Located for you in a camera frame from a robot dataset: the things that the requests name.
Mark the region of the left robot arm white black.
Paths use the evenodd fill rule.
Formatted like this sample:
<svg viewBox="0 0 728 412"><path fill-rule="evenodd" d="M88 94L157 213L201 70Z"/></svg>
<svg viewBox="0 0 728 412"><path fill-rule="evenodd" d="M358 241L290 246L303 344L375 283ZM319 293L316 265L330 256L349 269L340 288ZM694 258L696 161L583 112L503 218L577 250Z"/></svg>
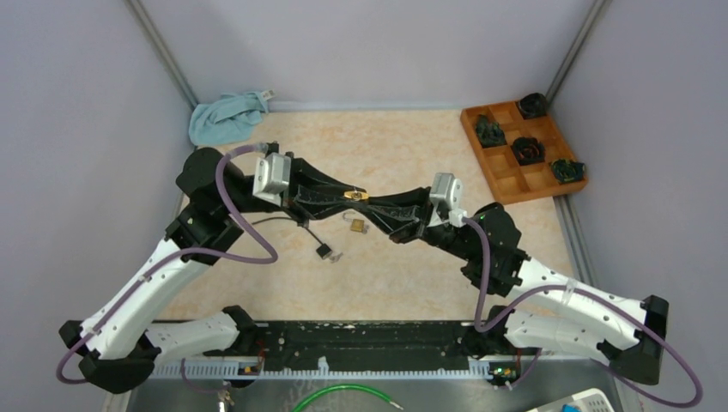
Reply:
<svg viewBox="0 0 728 412"><path fill-rule="evenodd" d="M251 353L258 333L237 306L180 324L160 323L157 317L221 259L256 265L278 259L246 213L283 212L304 224L335 214L352 190L306 161L281 154L273 142L226 154L198 149L186 159L176 183L188 203L149 259L98 312L60 328L68 355L80 356L78 384L120 394L170 361L209 352Z"/></svg>

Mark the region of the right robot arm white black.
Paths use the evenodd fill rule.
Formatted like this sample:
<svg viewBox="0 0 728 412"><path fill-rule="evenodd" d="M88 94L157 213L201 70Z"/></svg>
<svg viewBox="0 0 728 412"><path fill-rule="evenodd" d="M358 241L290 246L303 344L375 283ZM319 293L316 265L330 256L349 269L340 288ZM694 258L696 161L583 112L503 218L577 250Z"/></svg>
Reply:
<svg viewBox="0 0 728 412"><path fill-rule="evenodd" d="M669 304L613 295L552 270L519 249L521 232L500 203L468 215L460 183L371 197L361 213L397 244L421 240L464 260L479 290L473 321L488 350L559 350L590 358L628 381L656 385Z"/></svg>

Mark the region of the brass padlock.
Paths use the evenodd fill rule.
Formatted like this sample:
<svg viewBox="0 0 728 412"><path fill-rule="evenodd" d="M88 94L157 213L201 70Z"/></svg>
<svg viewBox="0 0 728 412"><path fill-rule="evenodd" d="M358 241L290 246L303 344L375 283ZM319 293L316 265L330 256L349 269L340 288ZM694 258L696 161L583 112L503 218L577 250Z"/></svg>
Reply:
<svg viewBox="0 0 728 412"><path fill-rule="evenodd" d="M347 198L348 200L356 201L356 202L366 201L369 198L369 194L367 192L357 191L357 190L345 191L343 193L343 196L345 198Z"/></svg>
<svg viewBox="0 0 728 412"><path fill-rule="evenodd" d="M349 224L349 230L355 233L367 234L369 226L365 220L353 212L348 211L342 214L342 219Z"/></svg>

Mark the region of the black cable lock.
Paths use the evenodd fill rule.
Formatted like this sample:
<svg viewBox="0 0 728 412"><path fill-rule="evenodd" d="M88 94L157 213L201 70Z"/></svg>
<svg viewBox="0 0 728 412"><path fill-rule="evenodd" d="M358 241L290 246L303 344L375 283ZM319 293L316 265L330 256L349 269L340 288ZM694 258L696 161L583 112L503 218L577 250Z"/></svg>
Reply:
<svg viewBox="0 0 728 412"><path fill-rule="evenodd" d="M300 227L304 229L318 244L318 247L316 248L317 255L322 260L328 260L331 263L337 263L343 254L341 252L335 253L333 249L325 243L309 226L307 223L298 222L296 219L293 219L291 217L286 216L272 216L272 217L266 217L257 221L254 221L251 223L252 226L256 226L268 221L292 221L294 222L297 227Z"/></svg>

